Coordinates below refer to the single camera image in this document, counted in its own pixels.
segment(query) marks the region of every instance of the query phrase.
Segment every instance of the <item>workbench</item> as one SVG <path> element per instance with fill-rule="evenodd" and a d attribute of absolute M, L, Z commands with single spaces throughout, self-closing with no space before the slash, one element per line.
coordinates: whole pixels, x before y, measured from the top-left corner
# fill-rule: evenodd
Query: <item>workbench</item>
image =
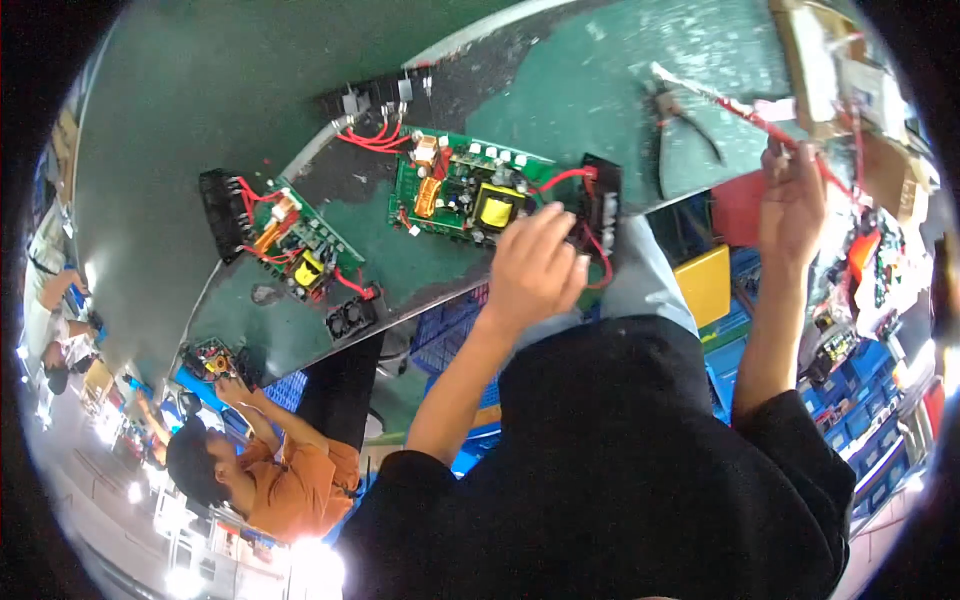
<path fill-rule="evenodd" d="M 578 166 L 584 153 L 603 156 L 623 167 L 627 214 L 650 213 L 758 168 L 763 132 L 678 92 L 690 116 L 716 141 L 724 164 L 693 130 L 668 129 L 667 198 L 659 198 L 651 156 L 656 117 L 646 84 L 655 60 L 743 102 L 790 96 L 780 40 L 764 0 L 580 0 L 523 15 L 525 5 L 531 3 L 483 19 L 418 56 L 416 62 L 433 63 L 432 93 L 425 101 L 415 98 L 406 122 L 465 132 L 551 157 L 561 167 Z M 522 18 L 513 20 L 518 14 Z M 331 118 L 343 114 L 330 100 L 343 93 L 320 97 L 319 110 Z M 377 100 L 372 98 L 374 110 Z M 294 165 L 294 187 L 367 258 L 365 279 L 386 290 L 390 317 L 367 335 L 485 280 L 492 251 L 439 235 L 414 237 L 388 225 L 393 156 L 336 139 L 307 154 L 312 157 L 301 156 Z M 265 367 L 264 383 L 340 348 L 329 341 L 325 311 L 288 298 L 255 305 L 253 286 L 270 281 L 247 257 L 216 273 L 194 311 L 187 341 L 216 336 L 232 347 L 250 348 Z"/>

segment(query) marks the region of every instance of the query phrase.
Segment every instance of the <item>black shirt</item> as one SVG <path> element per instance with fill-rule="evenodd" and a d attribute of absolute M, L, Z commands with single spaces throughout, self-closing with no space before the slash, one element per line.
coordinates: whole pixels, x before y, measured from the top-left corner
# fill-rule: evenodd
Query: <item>black shirt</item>
<path fill-rule="evenodd" d="M 796 392 L 733 430 L 700 341 L 583 325 L 500 377 L 500 444 L 458 481 L 383 463 L 337 549 L 345 597 L 817 598 L 847 561 L 852 470 Z"/>

